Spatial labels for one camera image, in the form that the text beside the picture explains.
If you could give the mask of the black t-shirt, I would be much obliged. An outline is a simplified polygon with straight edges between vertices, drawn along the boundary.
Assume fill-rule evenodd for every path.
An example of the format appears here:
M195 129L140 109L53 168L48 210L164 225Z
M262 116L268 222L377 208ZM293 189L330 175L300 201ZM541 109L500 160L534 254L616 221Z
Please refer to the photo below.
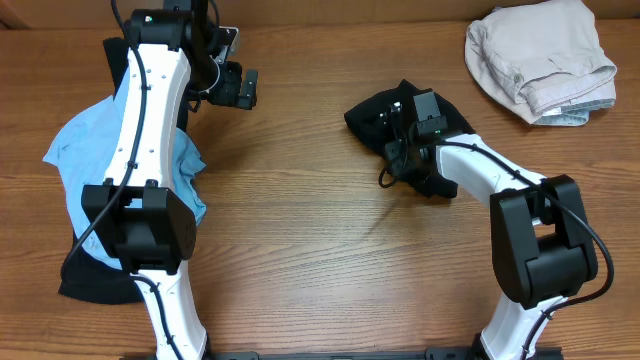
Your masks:
M420 90L409 81L403 80L397 87L381 91L347 111L344 119L349 130L364 146L384 159L383 147L392 139L392 135L391 130L379 118L379 114L396 101L400 101L404 106L415 106L419 118L418 145L423 163L430 171L430 178L392 180L388 175L382 177L382 169L378 177L379 186L389 188L398 182L404 182L426 197L456 197L458 185L445 179L436 169L434 144L448 137L473 134L475 130L455 106L438 93L431 89Z

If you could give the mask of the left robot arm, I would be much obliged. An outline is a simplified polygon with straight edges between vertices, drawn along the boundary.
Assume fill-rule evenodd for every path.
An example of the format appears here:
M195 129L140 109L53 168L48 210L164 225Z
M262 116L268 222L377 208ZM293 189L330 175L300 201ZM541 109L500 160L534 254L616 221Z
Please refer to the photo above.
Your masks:
M118 24L128 43L127 97L113 158L81 206L107 255L141 292L157 359L211 359L189 279L194 213L179 198L172 156L179 122L201 102L252 109L257 71L229 60L239 31L208 12L212 1L166 1Z

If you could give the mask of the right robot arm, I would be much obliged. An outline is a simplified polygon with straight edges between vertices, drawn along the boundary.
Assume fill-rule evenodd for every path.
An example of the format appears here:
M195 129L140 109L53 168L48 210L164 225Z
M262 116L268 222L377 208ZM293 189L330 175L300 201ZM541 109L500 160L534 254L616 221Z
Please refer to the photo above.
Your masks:
M471 345L427 350L428 359L560 359L537 341L555 313L589 301L581 287L598 271L602 243L567 175L545 177L491 149L433 91L394 95L365 119L383 170L430 196L469 192L490 212L491 256L501 297Z

